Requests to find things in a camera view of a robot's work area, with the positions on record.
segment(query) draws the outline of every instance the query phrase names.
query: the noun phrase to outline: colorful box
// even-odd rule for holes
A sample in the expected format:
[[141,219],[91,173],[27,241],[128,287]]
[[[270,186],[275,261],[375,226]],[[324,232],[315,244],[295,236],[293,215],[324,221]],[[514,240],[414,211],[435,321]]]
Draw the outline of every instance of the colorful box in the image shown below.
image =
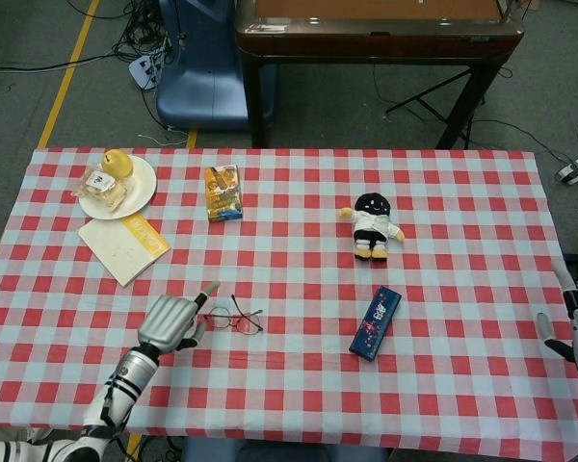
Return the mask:
[[242,217],[242,194],[237,166],[208,167],[204,173],[205,201],[210,221]]

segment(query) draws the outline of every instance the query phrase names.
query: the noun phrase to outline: yellow notebook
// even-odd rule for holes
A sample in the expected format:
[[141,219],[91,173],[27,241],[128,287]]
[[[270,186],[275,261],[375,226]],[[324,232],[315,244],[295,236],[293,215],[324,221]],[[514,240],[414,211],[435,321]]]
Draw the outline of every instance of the yellow notebook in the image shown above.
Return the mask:
[[77,234],[122,287],[170,249],[139,213],[121,219],[93,219]]

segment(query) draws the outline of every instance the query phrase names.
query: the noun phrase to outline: floor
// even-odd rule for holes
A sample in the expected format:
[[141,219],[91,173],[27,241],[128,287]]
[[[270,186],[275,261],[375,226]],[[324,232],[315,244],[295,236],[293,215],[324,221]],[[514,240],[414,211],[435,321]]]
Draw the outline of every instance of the floor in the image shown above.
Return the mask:
[[[73,0],[81,9],[87,0]],[[121,12],[123,2],[101,0],[97,14]],[[0,65],[39,66],[69,60],[83,16],[62,0],[0,0]],[[104,54],[118,39],[123,20],[92,22],[82,57]],[[497,78],[477,119],[500,119],[531,132],[551,149],[578,158],[578,4],[542,0],[525,18],[527,32],[507,67],[510,79]],[[291,65],[279,74],[278,114],[270,131],[275,146],[432,147],[439,122],[422,121],[408,111],[383,117],[388,103],[454,75],[452,67],[370,65]],[[64,72],[0,74],[0,236],[15,201],[25,167],[38,145]],[[458,85],[427,98],[446,111]],[[420,116],[431,118],[417,106]],[[167,133],[147,114],[125,63],[106,59],[74,72],[49,146],[155,146],[184,141]],[[501,124],[474,126],[481,145],[532,150],[548,195],[564,252],[578,253],[578,185],[554,180],[562,165],[529,136]],[[203,131],[197,146],[247,146],[246,133]],[[395,460],[428,460],[432,454],[399,451]],[[437,455],[437,460],[485,460]]]

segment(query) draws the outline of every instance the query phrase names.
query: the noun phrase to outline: blue pencil case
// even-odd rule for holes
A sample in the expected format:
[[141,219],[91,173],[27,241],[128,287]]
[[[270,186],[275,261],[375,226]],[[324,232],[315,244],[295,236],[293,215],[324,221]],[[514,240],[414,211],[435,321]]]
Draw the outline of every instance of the blue pencil case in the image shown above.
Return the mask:
[[378,288],[349,347],[351,353],[368,361],[375,359],[401,298],[400,294],[384,286]]

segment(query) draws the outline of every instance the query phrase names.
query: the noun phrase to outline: book cover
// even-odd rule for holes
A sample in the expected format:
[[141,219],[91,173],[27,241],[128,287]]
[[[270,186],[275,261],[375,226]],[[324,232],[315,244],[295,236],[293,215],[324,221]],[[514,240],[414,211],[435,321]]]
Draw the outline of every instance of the book cover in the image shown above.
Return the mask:
[[208,167],[203,176],[208,219],[224,221],[241,218],[242,197],[237,166]]
[[170,249],[139,213],[121,219],[93,219],[77,234],[122,287]]

